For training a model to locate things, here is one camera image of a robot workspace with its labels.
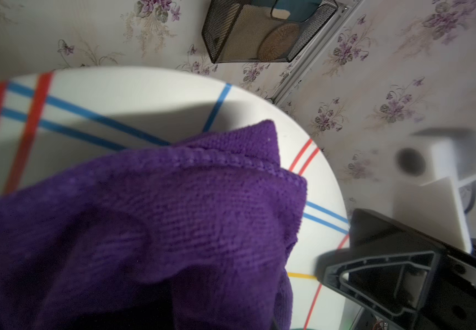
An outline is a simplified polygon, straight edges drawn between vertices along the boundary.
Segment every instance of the dark circular hole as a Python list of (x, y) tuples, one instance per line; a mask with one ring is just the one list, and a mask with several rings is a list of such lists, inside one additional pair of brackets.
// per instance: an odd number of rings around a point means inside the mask
[(455, 314), (455, 316), (460, 320), (465, 320), (467, 318), (466, 311), (460, 306), (453, 306), (453, 314)]
[(456, 264), (453, 266), (453, 269), (459, 274), (466, 274), (466, 268), (462, 265)]
[(400, 169), (406, 174), (419, 176), (425, 173), (426, 163), (423, 155), (412, 148), (404, 148), (396, 154)]

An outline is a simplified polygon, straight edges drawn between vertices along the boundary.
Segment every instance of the yellow line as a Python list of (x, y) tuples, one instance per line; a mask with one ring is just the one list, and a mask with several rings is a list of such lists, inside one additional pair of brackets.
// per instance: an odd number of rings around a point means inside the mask
[(307, 274), (299, 274), (299, 273), (288, 273), (289, 277), (297, 277), (297, 278), (307, 278), (310, 280), (316, 280), (317, 278), (313, 275), (307, 275)]

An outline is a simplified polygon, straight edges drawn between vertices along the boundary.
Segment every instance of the round woven coaster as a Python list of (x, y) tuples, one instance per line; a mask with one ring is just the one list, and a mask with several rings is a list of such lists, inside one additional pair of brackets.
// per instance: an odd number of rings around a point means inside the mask
[(287, 23), (276, 27), (258, 47), (258, 59), (269, 62), (278, 59), (297, 41), (300, 27), (295, 23)]

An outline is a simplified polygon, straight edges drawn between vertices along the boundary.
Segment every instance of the purple flower pattern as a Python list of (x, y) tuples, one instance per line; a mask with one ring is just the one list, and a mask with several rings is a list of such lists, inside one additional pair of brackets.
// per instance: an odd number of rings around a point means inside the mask
[[(342, 66), (354, 59), (364, 61), (368, 55), (373, 40), (367, 35), (370, 31), (370, 24), (366, 24), (366, 14), (362, 15), (351, 27), (346, 27), (337, 37), (337, 46), (329, 54), (324, 64), (329, 64), (329, 70), (324, 73), (327, 76), (337, 74)], [(362, 31), (355, 32), (356, 25), (363, 25)]]
[(435, 4), (434, 12), (414, 21), (400, 34), (406, 39), (397, 51), (409, 49), (405, 57), (415, 56), (422, 50), (429, 52), (432, 43), (437, 40), (448, 45), (459, 35), (460, 30), (469, 29), (476, 20), (476, 0), (432, 2)]
[(96, 46), (94, 49), (92, 49), (91, 46), (87, 42), (82, 41), (82, 43), (85, 46), (85, 48), (76, 48), (74, 45), (69, 46), (65, 42), (65, 40), (63, 39), (58, 40), (57, 52), (60, 54), (60, 56), (62, 57), (65, 63), (65, 65), (62, 66), (62, 69), (68, 69), (72, 67), (71, 64), (67, 62), (66, 56), (70, 56), (75, 51), (78, 51), (79, 54), (87, 57), (89, 59), (89, 62), (91, 63), (91, 64), (81, 63), (79, 65), (80, 67), (89, 67), (90, 65), (99, 67), (103, 65), (105, 61), (109, 62), (110, 64), (111, 63), (118, 64), (117, 56), (124, 55), (123, 53), (119, 53), (119, 52), (111, 52), (105, 56), (99, 56), (97, 54), (97, 50), (99, 49), (99, 46)]
[(344, 115), (342, 115), (344, 107), (338, 106), (338, 104), (339, 98), (334, 98), (328, 104), (321, 103), (321, 106), (317, 110), (318, 115), (311, 124), (313, 136), (317, 136), (327, 130), (335, 129), (335, 131), (340, 131), (343, 128), (341, 123), (345, 120)]
[(405, 119), (413, 119), (414, 122), (422, 121), (424, 117), (414, 110), (415, 104), (421, 99), (414, 100), (412, 94), (406, 92), (411, 87), (421, 86), (424, 79), (425, 77), (413, 79), (406, 87), (392, 85), (393, 90), (389, 91), (385, 97), (387, 102), (379, 109), (374, 108), (374, 114), (370, 117), (387, 123), (402, 122)]
[(249, 90), (256, 78), (260, 76), (262, 71), (269, 68), (271, 63), (246, 63), (243, 65), (243, 79), (240, 83), (240, 87)]
[(137, 0), (133, 12), (121, 15), (126, 22), (124, 36), (131, 40), (134, 34), (134, 26), (141, 26), (139, 35), (136, 36), (141, 45), (142, 57), (146, 55), (150, 42), (157, 38), (155, 51), (165, 46), (166, 37), (174, 37), (175, 34), (168, 30), (167, 22), (179, 21), (181, 12), (179, 4), (172, 0)]
[(354, 154), (350, 163), (345, 166), (345, 173), (356, 180), (372, 178), (374, 173), (369, 168), (371, 164), (370, 159), (362, 153)]
[(68, 46), (64, 40), (60, 39), (58, 40), (58, 52), (62, 55), (69, 56), (75, 52), (75, 46)]
[(218, 64), (212, 64), (206, 54), (202, 54), (197, 61), (190, 62), (191, 56), (196, 55), (198, 49), (194, 44), (187, 51), (187, 61), (176, 67), (176, 70), (191, 72), (196, 75), (209, 76), (211, 72), (218, 70)]
[(172, 13), (172, 22), (179, 21), (179, 16), (181, 15), (179, 12), (179, 6), (173, 8), (170, 12)]

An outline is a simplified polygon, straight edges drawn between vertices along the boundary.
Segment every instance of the black object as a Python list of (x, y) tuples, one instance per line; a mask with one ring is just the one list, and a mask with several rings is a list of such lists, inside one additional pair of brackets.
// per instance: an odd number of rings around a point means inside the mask
[[(272, 15), (277, 1), (212, 0), (202, 30), (210, 60), (213, 63), (291, 62), (339, 8), (334, 0), (323, 0), (311, 17), (294, 22)], [(275, 40), (287, 43), (282, 48), (285, 51), (277, 52), (273, 60), (259, 58), (259, 48), (284, 24), (291, 24), (293, 32), (297, 30), (296, 38), (288, 41), (279, 35)]]
[(404, 148), (398, 151), (396, 162), (406, 174), (420, 176), (425, 173), (426, 162), (423, 155), (412, 148)]
[(471, 199), (469, 200), (469, 204), (464, 210), (465, 214), (468, 214), (471, 212), (472, 208), (475, 206), (475, 202), (476, 202), (476, 181), (473, 181), (473, 183), (471, 183)]
[(354, 211), (349, 234), (349, 249), (319, 257), (323, 285), (393, 328), (476, 330), (475, 255), (371, 210)]

